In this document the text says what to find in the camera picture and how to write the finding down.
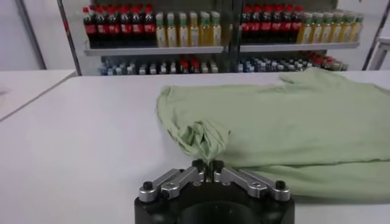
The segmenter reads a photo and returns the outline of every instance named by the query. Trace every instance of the white tabletop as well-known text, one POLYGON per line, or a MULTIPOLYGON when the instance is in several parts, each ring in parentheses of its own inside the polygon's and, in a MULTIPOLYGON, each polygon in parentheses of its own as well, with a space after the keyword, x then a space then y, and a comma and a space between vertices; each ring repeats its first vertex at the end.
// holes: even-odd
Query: white tabletop
MULTIPOLYGON (((346 76, 390 89, 387 73, 346 76)), ((67 80, 0 123, 0 223, 134 223, 142 182, 190 164, 158 123, 162 86, 275 82, 275 74, 67 80)), ((296 223, 388 224, 389 211, 390 205, 297 205, 296 223)))
POLYGON ((74 70, 0 72, 0 89, 7 88, 0 93, 0 122, 74 74, 74 70))

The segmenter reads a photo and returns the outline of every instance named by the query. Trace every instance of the red label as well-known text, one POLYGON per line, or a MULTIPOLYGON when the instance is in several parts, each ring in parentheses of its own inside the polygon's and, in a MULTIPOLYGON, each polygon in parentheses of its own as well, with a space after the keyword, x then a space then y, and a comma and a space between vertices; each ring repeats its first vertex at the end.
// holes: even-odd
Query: red label
POLYGON ((143 33, 144 32, 144 26, 140 24, 134 24, 133 25, 133 32, 134 33, 143 33))
POLYGON ((250 25, 251 31, 259 31, 260 30, 260 23, 252 23, 250 25))
POLYGON ((103 33, 103 34, 108 33, 108 31, 109 31, 108 25, 97 25, 97 31, 99 33, 103 33))
POLYGON ((272 23, 272 27, 271 27, 271 30, 273 31, 278 31, 280 30, 280 27, 282 26, 281 23, 272 23))
POLYGON ((292 24, 292 29, 293 30, 299 30, 301 26, 302 26, 302 23, 293 23, 292 24))
POLYGON ((144 30, 146 33, 155 33, 156 32, 156 25, 155 24, 146 24, 144 27, 144 30))
POLYGON ((121 25, 122 33, 131 33, 132 29, 133 29, 133 26, 130 24, 122 24, 121 25))
POLYGON ((95 25, 85 25, 85 31, 87 34, 95 34, 96 33, 96 26, 95 25))
POLYGON ((261 30, 270 30, 270 29, 271 29, 271 22, 261 23, 261 30))
POLYGON ((291 23, 282 23, 282 30, 289 31, 291 29, 291 23))
POLYGON ((119 25, 109 25, 110 33, 117 34, 120 33, 119 25))

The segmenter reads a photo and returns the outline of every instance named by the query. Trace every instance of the soda bottle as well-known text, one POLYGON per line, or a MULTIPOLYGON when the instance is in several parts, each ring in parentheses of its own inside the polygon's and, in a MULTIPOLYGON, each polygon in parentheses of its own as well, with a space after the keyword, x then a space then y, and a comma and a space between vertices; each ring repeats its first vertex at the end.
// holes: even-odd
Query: soda bottle
POLYGON ((108 37, 110 35, 110 32, 108 29, 107 17, 104 16, 102 7, 97 8, 96 24, 97 24, 97 32, 99 37, 99 46, 107 47, 108 37))
POLYGON ((88 39, 90 41, 90 47, 95 48, 97 46, 98 31, 96 30, 95 23, 90 15, 90 11, 88 7, 83 7, 83 12, 84 12, 83 23, 84 23, 85 32, 87 33, 88 39))
POLYGON ((250 42, 251 43, 259 43, 259 31, 260 31, 260 6, 255 5, 254 11, 252 14, 252 22, 250 24, 250 42))
POLYGON ((129 9, 126 6, 122 6, 121 11, 122 45, 129 46, 132 42, 132 20, 129 16, 129 9))
POLYGON ((282 13, 282 27, 280 28, 280 41, 282 43, 291 42, 291 14, 293 12, 292 5, 287 5, 286 10, 282 13))
POLYGON ((143 34, 144 34, 144 25, 143 25, 143 17, 140 13, 140 7, 135 6, 133 7, 133 16, 132 16, 132 22, 133 22, 133 40, 135 42, 140 42, 143 40, 143 34))
POLYGON ((272 26, 271 26, 271 40, 273 43, 280 42, 280 28, 282 26, 282 7, 276 6, 275 11, 272 14, 272 26))
POLYGON ((259 37, 262 43, 270 42, 270 31, 272 25, 271 17, 272 17, 272 8, 271 6, 267 5, 260 19, 261 26, 260 26, 259 37))
POLYGON ((296 43, 300 27, 302 26, 302 6, 298 5, 295 11, 291 14, 291 30, 290 30, 290 43, 296 43))
POLYGON ((245 6, 244 8, 244 13, 242 19, 242 26, 241 26, 241 39, 243 43, 248 43, 249 42, 249 37, 250 37, 250 24, 251 24, 251 11, 252 9, 250 8, 249 5, 245 6))
POLYGON ((146 6, 145 24, 144 24, 146 44, 150 46, 156 45, 156 19, 152 12, 152 6, 146 6))

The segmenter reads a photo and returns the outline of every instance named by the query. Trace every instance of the yellow bottle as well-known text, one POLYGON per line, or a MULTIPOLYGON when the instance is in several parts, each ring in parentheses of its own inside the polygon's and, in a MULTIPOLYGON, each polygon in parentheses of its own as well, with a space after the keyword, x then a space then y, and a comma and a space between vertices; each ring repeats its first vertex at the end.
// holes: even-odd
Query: yellow bottle
POLYGON ((180 47, 188 47, 188 26, 187 15, 185 13, 179 13, 180 28, 179 28, 179 41, 180 47))
POLYGON ((177 47, 177 34, 175 26, 175 16, 172 12, 168 13, 168 28, 167 28, 167 37, 168 37, 168 46, 177 47))
POLYGON ((360 33, 363 29, 363 14, 359 14, 356 18, 356 22, 352 25, 351 36, 349 36, 349 42, 359 42, 360 33))
POLYGON ((309 37, 309 43, 316 44, 319 43, 320 34, 322 32, 322 20, 324 14, 314 13, 314 23, 311 26, 311 33, 309 37))
POLYGON ((199 28, 197 26, 196 12, 190 12, 191 27, 190 27, 190 47, 199 46, 199 28))
POLYGON ((351 36, 352 23, 354 19, 355 19, 354 13, 347 13, 345 15, 344 24, 341 27, 339 42, 348 42, 349 37, 351 36))
POLYGON ((200 24, 200 45, 209 46, 211 42, 210 14, 207 12, 201 12, 200 16, 202 18, 202 22, 200 24))
POLYGON ((331 25, 330 35, 329 35, 329 43, 335 43, 338 42, 340 33, 341 33, 341 26, 343 24, 342 17, 344 17, 344 14, 341 12, 335 12, 333 21, 334 23, 331 25))
POLYGON ((312 13, 308 13, 308 12, 303 13, 303 24, 300 27, 300 30, 298 33, 297 44, 309 43, 312 19, 313 19, 312 13))
POLYGON ((325 12, 324 13, 324 23, 322 23, 322 31, 319 35, 319 42, 320 43, 328 43, 330 31, 332 29, 332 20, 333 20, 333 13, 325 12))
POLYGON ((221 24, 219 23, 220 14, 218 12, 211 12, 213 17, 213 46, 221 45, 221 24))

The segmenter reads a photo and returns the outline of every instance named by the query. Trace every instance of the store shelf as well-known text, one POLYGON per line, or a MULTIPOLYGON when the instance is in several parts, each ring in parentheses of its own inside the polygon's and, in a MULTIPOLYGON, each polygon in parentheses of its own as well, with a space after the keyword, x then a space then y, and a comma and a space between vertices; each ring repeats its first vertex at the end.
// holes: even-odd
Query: store shelf
POLYGON ((219 54, 222 46, 215 47, 144 47, 144 48, 110 48, 86 49, 86 56, 115 56, 115 55, 164 55, 164 54, 219 54))
POLYGON ((269 45, 242 45, 240 52, 280 52, 280 51, 318 51, 353 49, 359 46, 353 43, 321 43, 321 44, 269 44, 269 45))

